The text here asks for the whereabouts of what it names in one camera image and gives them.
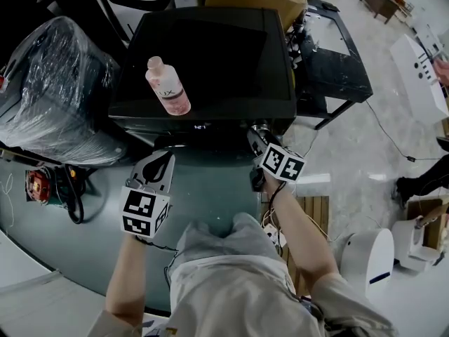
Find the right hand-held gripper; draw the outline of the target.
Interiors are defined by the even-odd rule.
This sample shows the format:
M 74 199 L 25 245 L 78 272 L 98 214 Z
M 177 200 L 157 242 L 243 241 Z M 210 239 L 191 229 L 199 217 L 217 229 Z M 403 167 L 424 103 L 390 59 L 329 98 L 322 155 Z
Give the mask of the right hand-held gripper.
M 253 191 L 262 191 L 264 173 L 287 184 L 297 183 L 306 164 L 300 154 L 282 146 L 277 137 L 265 128 L 249 128 L 247 139 L 255 154 L 250 172 Z

